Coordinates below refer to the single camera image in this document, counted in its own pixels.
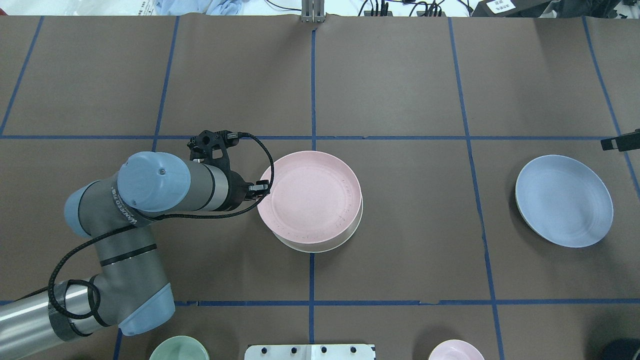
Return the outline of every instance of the cable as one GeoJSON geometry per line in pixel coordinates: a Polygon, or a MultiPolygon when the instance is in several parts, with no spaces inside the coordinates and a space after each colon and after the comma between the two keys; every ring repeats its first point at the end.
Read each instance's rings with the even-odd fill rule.
{"type": "Polygon", "coordinates": [[[22,300],[22,299],[26,299],[26,298],[28,298],[28,297],[32,297],[33,295],[38,295],[39,293],[43,293],[43,292],[47,291],[47,288],[48,288],[48,287],[47,287],[47,286],[45,286],[44,288],[42,288],[42,289],[38,289],[38,290],[34,291],[33,293],[28,293],[27,295],[25,295],[25,296],[23,296],[23,297],[19,298],[19,299],[18,299],[18,300],[16,300],[16,301],[20,301],[20,300],[22,300]]]}
{"type": "Polygon", "coordinates": [[[284,6],[280,6],[280,5],[278,5],[278,4],[274,4],[274,3],[272,3],[270,0],[265,0],[265,1],[266,1],[267,3],[269,3],[269,4],[273,5],[273,6],[275,6],[275,7],[277,7],[277,8],[281,8],[281,9],[283,9],[283,10],[292,10],[292,11],[295,11],[295,12],[301,12],[301,11],[302,11],[302,9],[286,8],[286,7],[284,7],[284,6]]]}
{"type": "Polygon", "coordinates": [[[418,5],[420,4],[424,4],[424,12],[426,13],[429,7],[429,4],[427,4],[426,1],[419,1],[417,3],[415,3],[415,5],[413,6],[413,8],[411,9],[411,12],[409,13],[409,16],[413,15],[413,11],[415,10],[416,7],[418,7],[418,5]]]}
{"type": "Polygon", "coordinates": [[[358,12],[358,16],[360,16],[360,14],[362,14],[362,10],[364,9],[364,6],[367,4],[368,0],[364,0],[364,3],[362,3],[362,6],[360,7],[360,11],[358,12]]]}
{"type": "Polygon", "coordinates": [[[127,226],[123,226],[120,227],[118,229],[112,230],[108,233],[104,233],[100,236],[98,236],[97,238],[93,238],[89,241],[87,241],[86,243],[76,247],[75,249],[71,250],[70,252],[67,253],[67,255],[64,256],[64,258],[60,259],[60,261],[58,262],[58,264],[56,265],[56,267],[53,269],[53,272],[51,273],[51,276],[49,277],[49,284],[47,285],[47,294],[49,296],[49,302],[51,303],[51,306],[53,306],[53,308],[55,308],[55,310],[59,313],[61,313],[62,315],[66,316],[67,318],[70,319],[75,319],[75,320],[82,320],[82,319],[87,319],[92,317],[93,315],[95,315],[98,311],[98,307],[100,307],[100,291],[98,290],[98,287],[88,281],[85,280],[69,280],[69,284],[76,284],[76,285],[83,285],[86,286],[87,288],[91,289],[91,291],[94,292],[95,295],[95,303],[93,304],[93,306],[91,307],[91,309],[89,310],[88,313],[86,314],[74,314],[71,313],[69,311],[67,311],[67,309],[65,309],[64,306],[60,305],[60,303],[56,300],[56,296],[53,293],[53,288],[56,285],[56,277],[58,276],[58,273],[60,273],[60,270],[62,269],[62,267],[65,265],[65,263],[67,262],[67,260],[69,260],[76,252],[79,252],[80,250],[89,247],[95,243],[97,243],[100,240],[106,239],[109,236],[113,236],[116,234],[120,234],[120,233],[124,233],[125,231],[129,231],[131,229],[135,229],[135,225],[127,225],[127,226]]]}
{"type": "MultiPolygon", "coordinates": [[[[269,180],[269,184],[267,186],[267,192],[265,194],[268,195],[270,190],[271,190],[271,186],[273,185],[273,175],[275,173],[275,169],[273,166],[273,157],[271,157],[271,153],[269,152],[269,150],[267,149],[266,146],[264,146],[264,144],[262,143],[262,141],[260,141],[260,139],[258,139],[256,136],[251,135],[250,133],[238,133],[238,137],[239,138],[251,138],[253,139],[253,141],[257,142],[258,145],[260,145],[260,147],[262,147],[262,150],[264,151],[265,154],[267,154],[267,157],[269,158],[269,166],[271,167],[271,178],[269,180]]],[[[254,202],[253,204],[251,204],[251,206],[247,207],[244,210],[240,210],[240,211],[236,211],[235,213],[231,213],[231,214],[222,214],[222,215],[192,215],[192,214],[165,214],[165,215],[160,215],[158,217],[155,217],[154,220],[163,220],[166,218],[201,218],[201,219],[217,219],[217,218],[230,218],[230,217],[235,217],[241,214],[244,214],[248,211],[251,211],[252,209],[254,209],[256,206],[258,206],[258,204],[260,204],[260,202],[262,202],[262,200],[264,199],[264,197],[259,198],[256,202],[254,202]]],[[[97,314],[98,308],[100,307],[100,290],[98,289],[98,287],[96,285],[94,285],[92,282],[88,282],[85,280],[69,280],[68,281],[68,285],[81,285],[81,286],[86,286],[88,289],[90,289],[93,294],[94,294],[94,304],[91,307],[91,309],[89,310],[89,312],[85,313],[85,314],[75,314],[75,313],[71,313],[70,311],[68,311],[64,306],[62,306],[57,300],[56,300],[56,296],[54,294],[54,287],[56,285],[56,277],[58,276],[58,274],[60,273],[60,270],[62,269],[62,267],[65,265],[65,263],[73,256],[75,255],[77,252],[79,252],[82,249],[85,249],[95,243],[97,243],[98,241],[101,241],[103,239],[106,239],[110,236],[113,235],[117,235],[120,233],[124,233],[125,231],[129,231],[132,229],[135,229],[136,226],[135,225],[127,225],[127,226],[123,226],[120,227],[118,229],[112,230],[108,233],[104,233],[96,238],[93,238],[85,243],[83,243],[82,245],[76,247],[75,249],[71,250],[70,252],[67,253],[67,255],[65,255],[56,265],[56,267],[53,269],[53,272],[51,273],[51,276],[49,277],[49,283],[47,285],[47,287],[39,289],[34,291],[33,293],[30,293],[29,295],[23,296],[18,300],[22,300],[25,298],[28,298],[30,296],[42,293],[44,291],[47,292],[47,295],[49,296],[49,302],[51,303],[51,306],[53,306],[53,308],[55,308],[55,310],[59,313],[61,313],[62,315],[66,316],[67,318],[70,319],[75,319],[75,320],[82,320],[82,319],[86,319],[86,318],[90,318],[94,315],[97,314]]]]}
{"type": "Polygon", "coordinates": [[[462,5],[464,5],[465,8],[467,8],[467,12],[469,13],[469,17],[471,17],[471,13],[474,12],[474,9],[471,7],[471,5],[469,5],[469,0],[467,0],[466,4],[462,0],[458,0],[458,2],[461,3],[462,5]]]}
{"type": "MultiPolygon", "coordinates": [[[[271,153],[269,152],[269,150],[267,150],[267,147],[264,146],[264,144],[257,137],[251,135],[250,133],[238,133],[238,135],[240,138],[252,138],[253,141],[257,142],[258,145],[262,147],[262,150],[264,151],[264,153],[267,154],[267,157],[269,158],[269,166],[271,167],[271,179],[269,180],[269,186],[267,187],[267,194],[268,194],[269,191],[271,190],[271,186],[273,185],[273,173],[274,173],[273,158],[271,157],[271,153]]],[[[264,196],[259,198],[253,204],[251,204],[251,206],[249,206],[248,208],[244,210],[236,211],[235,213],[231,213],[231,214],[222,214],[222,215],[164,214],[164,215],[155,217],[153,219],[164,220],[166,218],[206,218],[206,219],[230,218],[230,217],[235,217],[235,216],[244,214],[248,211],[251,211],[253,208],[258,206],[258,204],[260,204],[263,199],[264,199],[264,196]]]]}

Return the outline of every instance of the plate rim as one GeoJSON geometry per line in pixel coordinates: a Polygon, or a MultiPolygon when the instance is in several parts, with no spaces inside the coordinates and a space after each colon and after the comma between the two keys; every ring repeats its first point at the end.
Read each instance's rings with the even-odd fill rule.
{"type": "Polygon", "coordinates": [[[466,345],[470,346],[471,348],[473,348],[477,352],[477,354],[480,355],[480,358],[482,360],[484,360],[484,355],[482,355],[480,350],[478,350],[475,346],[473,346],[473,344],[468,343],[468,342],[466,342],[464,340],[460,340],[460,339],[449,339],[449,340],[445,340],[445,341],[439,343],[438,345],[436,345],[435,348],[433,348],[431,353],[429,353],[429,359],[428,360],[437,360],[435,358],[433,358],[433,359],[431,358],[431,356],[433,355],[433,352],[436,351],[439,348],[445,347],[446,345],[448,345],[448,343],[463,343],[463,344],[466,344],[466,345]]]}
{"type": "Polygon", "coordinates": [[[562,247],[569,247],[569,248],[573,248],[573,249],[579,249],[582,247],[588,247],[588,246],[592,246],[597,244],[598,242],[600,242],[602,239],[605,238],[605,236],[607,236],[607,234],[605,234],[605,236],[603,236],[602,238],[598,239],[596,242],[587,244],[587,245],[579,245],[579,246],[573,246],[573,245],[566,245],[563,243],[558,243],[557,241],[551,240],[550,238],[547,238],[546,236],[540,234],[540,232],[533,226],[531,225],[531,223],[529,222],[529,219],[527,219],[527,217],[524,215],[524,213],[522,212],[522,208],[520,207],[520,200],[518,199],[518,182],[520,181],[520,178],[522,177],[522,173],[525,171],[525,169],[531,165],[532,163],[534,163],[535,161],[541,161],[541,159],[543,158],[564,158],[564,159],[568,159],[570,161],[576,162],[579,165],[583,166],[584,168],[586,168],[587,170],[589,170],[595,177],[596,179],[598,179],[598,181],[600,182],[600,184],[602,184],[602,186],[604,187],[604,190],[609,198],[609,204],[611,205],[611,220],[609,221],[609,229],[607,230],[607,234],[609,233],[609,231],[611,230],[611,226],[613,225],[613,217],[614,217],[614,208],[613,208],[613,199],[611,198],[611,193],[609,192],[609,189],[607,188],[607,185],[604,183],[604,181],[602,181],[602,178],[600,178],[600,176],[598,176],[598,174],[596,174],[595,171],[593,171],[593,169],[591,169],[590,167],[588,167],[586,164],[584,164],[583,162],[576,160],[574,158],[571,158],[569,156],[565,156],[565,155],[560,155],[560,154],[548,154],[548,155],[542,155],[542,156],[538,156],[537,158],[534,158],[532,160],[530,160],[526,165],[524,165],[522,167],[522,169],[520,170],[520,172],[518,173],[518,177],[516,178],[516,185],[515,185],[515,198],[516,198],[516,206],[518,207],[518,212],[520,213],[520,216],[524,219],[525,223],[527,223],[527,225],[536,233],[538,234],[538,236],[542,237],[543,239],[549,241],[550,243],[554,243],[556,245],[562,246],[562,247]]]}
{"type": "MultiPolygon", "coordinates": [[[[352,169],[352,168],[351,168],[351,167],[350,167],[346,162],[344,162],[342,159],[338,158],[338,157],[337,157],[337,156],[335,156],[335,155],[329,154],[328,152],[316,151],[316,150],[302,150],[302,151],[296,151],[296,152],[292,152],[292,153],[290,153],[290,154],[286,154],[285,156],[282,156],[281,158],[278,158],[276,161],[274,161],[274,162],[273,162],[273,163],[274,163],[274,167],[275,167],[275,163],[277,163],[277,162],[278,162],[278,161],[280,161],[280,160],[286,159],[286,158],[288,158],[288,157],[290,157],[290,156],[295,156],[295,155],[304,154],[304,153],[312,153],[312,154],[314,154],[314,155],[318,155],[318,154],[320,154],[320,156],[328,156],[328,157],[331,157],[331,158],[333,158],[333,159],[335,159],[335,160],[337,160],[337,161],[341,162],[341,163],[342,163],[342,164],[344,164],[344,166],[349,170],[349,174],[350,174],[350,175],[352,175],[352,176],[353,176],[353,178],[355,179],[355,183],[358,185],[358,188],[356,189],[357,191],[356,191],[356,192],[354,192],[354,193],[357,193],[357,194],[358,194],[358,196],[360,197],[360,205],[359,205],[359,207],[358,207],[358,211],[354,212],[353,219],[350,219],[350,221],[349,221],[349,223],[348,223],[349,225],[345,228],[345,230],[344,230],[344,231],[348,230],[348,228],[349,228],[351,225],[353,225],[353,223],[354,223],[356,220],[358,220],[358,216],[359,216],[359,215],[360,215],[360,216],[362,216],[362,215],[360,214],[360,208],[362,207],[362,203],[363,203],[363,201],[364,201],[364,200],[363,200],[363,196],[362,196],[362,185],[360,184],[360,180],[358,179],[358,176],[355,174],[355,172],[353,171],[353,169],[352,169]]],[[[261,177],[260,177],[260,178],[262,179],[263,177],[265,177],[265,175],[266,175],[268,172],[270,172],[270,171],[271,171],[271,167],[268,167],[267,169],[265,169],[265,171],[262,173],[262,175],[261,175],[261,177]]],[[[276,234],[276,232],[275,232],[275,231],[274,231],[274,230],[273,230],[273,229],[272,229],[272,228],[271,228],[271,227],[270,227],[270,226],[269,226],[269,225],[264,221],[264,218],[262,217],[262,214],[263,214],[263,212],[264,212],[264,211],[267,211],[267,209],[266,209],[266,204],[265,204],[264,206],[260,206],[260,205],[258,205],[258,214],[260,215],[260,218],[262,219],[262,222],[263,222],[263,223],[267,226],[267,228],[269,228],[269,230],[270,230],[273,234],[275,234],[275,235],[276,235],[276,237],[277,237],[278,235],[276,234]]],[[[328,238],[328,239],[323,239],[323,240],[315,241],[315,242],[313,242],[313,243],[304,243],[304,244],[305,244],[305,245],[317,245],[317,244],[320,244],[320,243],[324,243],[324,242],[327,242],[327,241],[331,241],[331,240],[333,240],[334,238],[328,238]]],[[[294,243],[298,243],[297,241],[288,240],[288,239],[287,239],[287,241],[291,241],[291,242],[294,242],[294,243]]]]}

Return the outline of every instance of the grid line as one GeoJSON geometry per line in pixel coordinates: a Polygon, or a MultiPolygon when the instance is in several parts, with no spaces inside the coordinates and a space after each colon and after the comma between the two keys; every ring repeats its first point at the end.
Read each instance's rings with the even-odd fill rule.
{"type": "MultiPolygon", "coordinates": [[[[189,140],[193,135],[0,135],[9,140],[189,140]]],[[[257,135],[261,140],[313,140],[309,135],[257,135]]],[[[480,140],[480,141],[600,141],[610,136],[491,136],[491,135],[323,135],[316,140],[480,140]]]]}
{"type": "MultiPolygon", "coordinates": [[[[30,140],[30,139],[44,139],[44,140],[82,140],[82,139],[98,139],[98,140],[153,140],[153,151],[156,149],[158,140],[187,140],[191,138],[189,135],[159,135],[159,130],[162,121],[164,101],[166,99],[166,91],[168,87],[168,80],[171,70],[173,51],[175,48],[175,42],[177,37],[177,31],[179,27],[179,17],[176,17],[174,30],[173,30],[173,38],[172,44],[167,64],[167,70],[164,79],[163,85],[163,93],[161,96],[161,102],[158,111],[158,118],[156,122],[156,129],[153,135],[3,135],[4,128],[8,121],[8,117],[10,115],[11,107],[17,95],[17,92],[20,87],[20,82],[22,81],[22,77],[26,70],[27,64],[29,62],[31,53],[33,52],[33,48],[35,46],[38,34],[40,32],[40,28],[42,27],[44,17],[40,17],[38,22],[38,26],[36,28],[35,34],[33,36],[31,46],[25,57],[21,72],[18,76],[18,80],[16,82],[15,88],[13,89],[13,93],[7,107],[6,113],[4,114],[3,122],[0,125],[0,139],[15,139],[15,140],[30,140]]],[[[490,289],[491,299],[489,300],[441,300],[437,303],[425,303],[419,300],[315,300],[315,255],[310,254],[309,256],[309,300],[258,300],[258,301],[176,301],[176,306],[202,306],[202,307],[229,307],[229,306],[241,306],[241,307],[250,307],[250,306],[308,306],[309,308],[309,341],[310,343],[314,343],[314,308],[315,306],[491,306],[493,309],[493,317],[495,322],[495,330],[498,341],[498,348],[500,359],[504,360],[504,351],[502,347],[502,337],[500,333],[500,325],[499,325],[499,316],[497,306],[535,306],[535,305],[586,305],[586,304],[599,304],[599,305],[608,305],[608,304],[640,304],[640,299],[496,299],[495,297],[495,289],[493,286],[493,278],[489,257],[488,244],[486,241],[486,233],[484,230],[484,219],[482,214],[482,206],[479,196],[479,187],[477,184],[476,170],[475,164],[473,160],[472,153],[472,140],[479,141],[513,141],[513,140],[574,140],[574,141],[599,141],[604,138],[608,138],[610,136],[472,136],[469,132],[468,122],[467,122],[467,114],[466,107],[464,103],[464,97],[462,92],[462,84],[460,77],[460,68],[458,64],[458,57],[456,54],[456,46],[454,39],[454,30],[452,25],[452,20],[449,21],[449,32],[451,37],[451,46],[452,46],[452,54],[454,60],[454,68],[456,71],[456,80],[458,83],[458,95],[460,98],[460,106],[463,117],[463,123],[465,127],[465,135],[464,136],[317,136],[316,133],[316,29],[312,31],[312,46],[311,46],[311,136],[297,136],[297,135],[285,135],[285,136],[259,136],[261,140],[311,140],[312,149],[316,150],[316,142],[317,140],[465,140],[467,143],[467,151],[469,156],[470,170],[472,174],[472,181],[474,184],[474,193],[476,196],[476,206],[480,218],[481,229],[482,229],[482,239],[484,245],[484,256],[485,256],[485,265],[487,271],[488,285],[490,289]]],[[[588,24],[586,22],[586,18],[582,18],[584,31],[586,34],[586,40],[588,42],[589,51],[591,53],[591,57],[595,66],[595,71],[598,76],[598,80],[600,82],[600,86],[602,87],[603,94],[605,96],[605,100],[607,103],[607,107],[609,109],[609,113],[612,118],[612,122],[616,128],[616,133],[618,135],[621,134],[620,127],[618,125],[617,118],[615,116],[615,112],[613,110],[611,100],[609,98],[608,91],[606,89],[604,79],[600,72],[600,67],[597,62],[597,58],[595,56],[595,51],[593,49],[593,44],[591,43],[591,36],[589,34],[588,24]]],[[[627,167],[630,171],[630,175],[634,182],[634,186],[636,189],[636,193],[638,198],[640,199],[640,187],[638,186],[638,181],[636,174],[634,172],[633,166],[630,162],[629,156],[627,153],[624,153],[625,161],[627,162],[627,167]]],[[[0,306],[10,304],[11,300],[0,300],[0,306]]],[[[119,357],[120,345],[122,342],[122,332],[118,330],[118,336],[116,339],[116,344],[114,348],[113,359],[117,360],[119,357]]]]}
{"type": "MultiPolygon", "coordinates": [[[[14,300],[0,300],[0,306],[14,300]]],[[[640,305],[640,298],[592,298],[592,299],[496,299],[496,300],[441,300],[435,303],[420,300],[314,300],[314,306],[490,306],[498,305],[640,305]]],[[[176,300],[177,307],[271,307],[304,306],[309,300],[176,300]]]]}
{"type": "Polygon", "coordinates": [[[116,345],[113,347],[113,360],[118,360],[120,357],[120,345],[122,344],[122,331],[118,329],[118,336],[116,337],[116,345]]]}
{"type": "MultiPolygon", "coordinates": [[[[316,31],[311,31],[311,149],[316,150],[316,31]]],[[[309,343],[316,342],[316,255],[309,254],[309,343]]]]}
{"type": "MultiPolygon", "coordinates": [[[[589,52],[591,53],[593,67],[596,70],[596,75],[598,76],[598,81],[600,82],[600,87],[602,88],[602,93],[604,95],[605,101],[607,102],[609,114],[611,115],[611,121],[613,121],[613,126],[616,128],[616,134],[620,136],[621,132],[620,125],[618,124],[618,118],[616,118],[616,112],[613,110],[613,105],[611,104],[611,98],[609,98],[607,86],[605,85],[604,78],[602,77],[602,73],[600,72],[600,66],[598,65],[598,59],[596,58],[596,53],[593,49],[593,43],[591,42],[591,33],[589,32],[589,25],[587,24],[587,18],[585,16],[582,17],[582,25],[584,26],[584,34],[587,38],[587,43],[589,44],[589,52]]],[[[629,173],[631,175],[631,181],[633,182],[634,188],[636,189],[636,195],[638,197],[638,200],[640,200],[640,186],[638,185],[636,172],[634,171],[634,167],[631,164],[631,159],[629,159],[629,154],[624,152],[624,157],[625,162],[627,163],[627,168],[629,169],[629,173]]]]}
{"type": "Polygon", "coordinates": [[[11,97],[9,98],[9,103],[6,106],[6,111],[2,119],[2,124],[0,124],[0,135],[2,135],[2,133],[4,132],[4,127],[6,126],[6,122],[9,120],[9,114],[11,113],[13,102],[15,101],[15,97],[18,94],[18,89],[20,88],[20,83],[22,82],[24,71],[27,69],[27,64],[29,63],[29,59],[31,59],[31,53],[33,53],[33,48],[36,46],[36,41],[38,40],[38,35],[40,34],[40,28],[42,28],[43,21],[44,21],[44,16],[41,16],[40,20],[38,21],[38,26],[36,27],[36,31],[35,33],[33,33],[33,38],[31,39],[31,45],[29,46],[29,51],[27,51],[27,56],[24,57],[24,62],[22,63],[22,68],[20,69],[18,80],[16,80],[15,82],[15,86],[13,87],[13,92],[11,93],[11,97]]]}
{"type": "Polygon", "coordinates": [[[162,115],[164,111],[164,100],[166,100],[166,88],[169,86],[169,76],[171,75],[171,64],[173,62],[173,50],[175,49],[175,38],[178,35],[178,26],[180,26],[180,17],[175,17],[175,23],[173,25],[173,36],[171,39],[171,49],[169,50],[169,60],[166,62],[166,72],[164,74],[164,84],[162,87],[162,96],[160,97],[160,107],[158,108],[158,119],[156,121],[156,131],[154,133],[154,143],[151,146],[151,151],[156,151],[158,144],[158,134],[160,133],[160,125],[162,124],[162,115]]]}
{"type": "Polygon", "coordinates": [[[471,137],[469,133],[469,124],[467,122],[467,108],[465,106],[465,98],[462,92],[462,80],[460,78],[460,66],[458,65],[458,54],[456,52],[456,38],[453,31],[453,21],[447,18],[449,22],[449,35],[451,37],[451,51],[453,53],[453,64],[456,70],[456,82],[458,83],[458,97],[460,98],[460,111],[462,112],[462,122],[465,126],[465,137],[467,141],[467,153],[469,156],[469,166],[471,167],[471,179],[474,184],[474,193],[476,196],[476,208],[480,218],[480,227],[482,230],[482,241],[484,245],[484,265],[486,268],[486,278],[489,283],[489,294],[492,301],[493,325],[495,327],[495,337],[498,344],[498,353],[500,360],[504,360],[504,349],[502,346],[502,333],[500,331],[500,318],[498,315],[498,305],[495,302],[495,289],[493,287],[493,273],[491,271],[491,259],[489,257],[489,245],[486,241],[486,231],[484,230],[484,216],[482,214],[482,203],[480,201],[480,191],[476,176],[476,164],[474,163],[473,149],[471,147],[471,137]]]}

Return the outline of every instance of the black cable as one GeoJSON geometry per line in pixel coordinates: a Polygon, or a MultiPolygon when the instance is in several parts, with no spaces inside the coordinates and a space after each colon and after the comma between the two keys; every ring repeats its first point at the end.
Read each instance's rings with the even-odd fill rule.
{"type": "Polygon", "coordinates": [[[25,296],[23,296],[23,297],[19,298],[19,299],[18,299],[18,300],[16,300],[16,301],[19,301],[19,300],[22,300],[22,299],[26,299],[26,298],[28,298],[28,297],[32,297],[33,295],[38,295],[39,293],[43,293],[43,292],[47,291],[47,288],[48,288],[48,287],[46,287],[46,286],[45,286],[44,288],[42,288],[42,289],[38,289],[38,290],[34,291],[33,293],[28,293],[27,295],[25,295],[25,296]]]}
{"type": "Polygon", "coordinates": [[[418,5],[420,4],[424,4],[424,12],[426,13],[429,7],[429,4],[427,4],[426,1],[418,1],[417,3],[415,3],[415,5],[413,6],[413,8],[411,9],[411,12],[409,13],[409,16],[413,15],[413,11],[415,10],[416,7],[418,7],[418,5]]]}
{"type": "Polygon", "coordinates": [[[467,8],[467,12],[469,13],[469,17],[471,17],[471,13],[474,12],[474,9],[469,5],[469,0],[467,0],[466,4],[462,0],[458,0],[458,2],[461,3],[462,5],[464,5],[465,8],[467,8]]]}
{"type": "MultiPolygon", "coordinates": [[[[269,180],[269,185],[267,187],[267,193],[269,193],[269,191],[271,190],[271,186],[273,185],[273,173],[274,173],[273,158],[271,157],[271,153],[269,152],[269,150],[267,150],[267,147],[264,146],[264,144],[260,141],[260,139],[258,139],[257,137],[251,135],[250,133],[238,133],[238,135],[239,135],[240,138],[252,138],[253,141],[257,142],[258,145],[260,145],[260,147],[262,147],[262,150],[264,151],[264,153],[267,154],[267,157],[269,158],[269,166],[271,167],[271,179],[269,180]]],[[[164,220],[166,218],[206,218],[206,219],[230,218],[230,217],[234,217],[234,216],[238,216],[238,215],[244,214],[247,211],[251,211],[253,208],[258,206],[258,204],[260,204],[260,202],[262,202],[263,199],[264,199],[264,196],[259,198],[253,204],[251,204],[251,206],[249,206],[248,208],[246,208],[244,210],[236,211],[235,213],[231,213],[231,214],[222,214],[222,215],[164,214],[164,215],[160,215],[158,217],[155,217],[153,219],[154,220],[164,220]]]]}
{"type": "Polygon", "coordinates": [[[62,267],[65,265],[65,263],[67,262],[67,260],[69,260],[76,252],[79,252],[80,250],[89,247],[95,243],[97,243],[100,240],[106,239],[109,236],[113,236],[116,234],[120,234],[120,233],[124,233],[125,231],[129,231],[131,229],[135,229],[136,227],[134,225],[127,225],[127,226],[123,226],[121,228],[112,230],[108,233],[104,233],[100,236],[98,236],[97,238],[93,238],[89,241],[87,241],[86,243],[76,247],[75,249],[71,250],[70,252],[67,253],[67,255],[65,255],[62,259],[60,259],[60,261],[58,262],[58,264],[56,265],[56,267],[53,269],[53,272],[51,273],[51,276],[49,277],[49,284],[47,285],[47,294],[49,296],[49,302],[51,303],[51,306],[53,306],[53,308],[55,308],[55,310],[59,313],[61,313],[62,315],[66,316],[67,318],[70,319],[75,319],[75,320],[81,320],[81,319],[86,319],[86,318],[90,318],[92,317],[94,314],[96,314],[96,312],[98,311],[98,307],[100,307],[100,291],[98,290],[98,287],[88,281],[84,281],[84,280],[69,280],[69,284],[77,284],[77,285],[83,285],[86,286],[87,288],[91,289],[91,291],[93,291],[95,293],[95,303],[94,305],[91,307],[91,309],[89,310],[88,313],[86,314],[74,314],[71,313],[69,311],[67,311],[67,309],[65,309],[64,306],[60,305],[60,303],[56,300],[56,296],[53,293],[53,288],[56,285],[56,277],[58,276],[58,273],[60,273],[60,270],[62,269],[62,267]]]}
{"type": "MultiPolygon", "coordinates": [[[[274,175],[274,166],[273,166],[273,157],[271,157],[271,153],[269,152],[269,150],[267,149],[266,146],[264,146],[264,144],[256,137],[251,135],[250,133],[238,133],[238,137],[239,138],[251,138],[253,139],[255,142],[258,143],[258,145],[260,145],[260,147],[262,147],[262,150],[264,151],[265,154],[267,154],[267,157],[269,158],[269,166],[271,167],[271,178],[269,180],[269,184],[267,186],[267,192],[265,194],[265,196],[267,194],[269,194],[270,190],[271,190],[271,186],[273,185],[273,175],[274,175]]],[[[201,218],[201,219],[217,219],[217,218],[230,218],[230,217],[234,217],[234,216],[238,216],[241,214],[244,214],[248,211],[251,211],[252,209],[254,209],[256,206],[258,206],[258,204],[260,204],[260,202],[262,202],[262,200],[264,199],[264,196],[259,198],[256,202],[254,202],[251,206],[249,206],[248,208],[241,210],[241,211],[236,211],[235,213],[231,213],[231,214],[222,214],[222,215],[192,215],[192,214],[165,214],[165,215],[160,215],[158,217],[155,217],[155,220],[163,220],[166,218],[201,218]]],[[[36,295],[38,293],[44,292],[45,290],[47,291],[47,295],[49,296],[49,302],[51,303],[51,306],[53,306],[53,308],[55,308],[55,310],[59,313],[61,313],[62,315],[66,316],[67,318],[70,319],[75,319],[75,320],[81,320],[81,319],[86,319],[86,318],[90,318],[94,315],[97,314],[98,308],[100,307],[100,290],[98,289],[98,287],[96,285],[94,285],[92,282],[89,281],[85,281],[85,280],[69,280],[68,281],[68,285],[82,285],[82,286],[86,286],[89,290],[91,290],[94,294],[94,304],[91,307],[91,309],[89,310],[88,313],[85,314],[74,314],[71,313],[70,311],[67,311],[67,309],[62,306],[57,300],[56,300],[56,296],[53,292],[54,287],[56,285],[56,277],[58,276],[58,274],[60,273],[60,270],[62,269],[62,267],[65,265],[65,263],[73,256],[75,255],[77,252],[79,252],[82,249],[85,249],[95,243],[97,243],[98,241],[101,241],[103,239],[106,239],[110,236],[116,235],[116,234],[120,234],[120,233],[124,233],[125,231],[129,231],[132,229],[135,229],[136,226],[135,225],[127,225],[127,226],[123,226],[120,227],[118,229],[112,230],[108,233],[104,233],[96,238],[93,238],[85,243],[83,243],[82,245],[76,247],[75,249],[71,250],[70,252],[67,253],[67,255],[65,255],[56,265],[56,267],[53,269],[53,272],[51,273],[51,276],[49,277],[49,283],[47,285],[46,288],[42,288],[40,290],[34,291],[33,293],[30,293],[29,295],[26,295],[22,298],[20,298],[19,300],[22,300],[24,298],[36,295]]]]}
{"type": "Polygon", "coordinates": [[[442,3],[444,3],[444,0],[440,1],[439,3],[436,3],[434,0],[433,3],[431,4],[431,6],[433,7],[433,13],[431,13],[431,9],[429,9],[429,16],[433,16],[433,17],[442,16],[442,7],[440,6],[442,5],[442,3]]]}
{"type": "Polygon", "coordinates": [[[270,0],[265,0],[265,1],[266,1],[267,3],[269,3],[269,4],[273,5],[273,6],[275,6],[275,7],[277,7],[277,8],[281,8],[281,9],[283,9],[283,10],[292,10],[292,11],[295,11],[295,12],[301,12],[301,11],[302,11],[302,9],[286,8],[286,7],[284,7],[284,6],[280,6],[280,5],[278,5],[278,4],[274,4],[274,3],[272,3],[270,0]]]}
{"type": "Polygon", "coordinates": [[[358,16],[360,16],[360,14],[362,13],[362,10],[364,9],[364,6],[367,4],[368,0],[364,0],[364,3],[362,3],[362,6],[360,7],[360,11],[358,12],[358,16]]]}

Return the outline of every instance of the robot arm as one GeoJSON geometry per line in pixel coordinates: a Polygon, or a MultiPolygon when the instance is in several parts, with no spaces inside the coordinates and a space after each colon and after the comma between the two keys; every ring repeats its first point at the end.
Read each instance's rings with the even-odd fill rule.
{"type": "Polygon", "coordinates": [[[91,316],[64,315],[47,292],[0,307],[0,358],[18,359],[115,324],[132,336],[169,320],[175,311],[173,295],[148,225],[166,217],[190,217],[171,215],[181,211],[230,211],[267,195],[269,181],[247,183],[230,169],[227,148],[244,135],[259,142],[249,134],[204,131],[188,144],[191,161],[165,152],[139,152],[115,175],[73,193],[65,204],[65,220],[76,234],[91,238],[131,229],[95,243],[102,273],[84,281],[95,285],[98,294],[82,281],[52,287],[63,310],[91,316]],[[214,151],[222,157],[214,158],[214,151]]]}

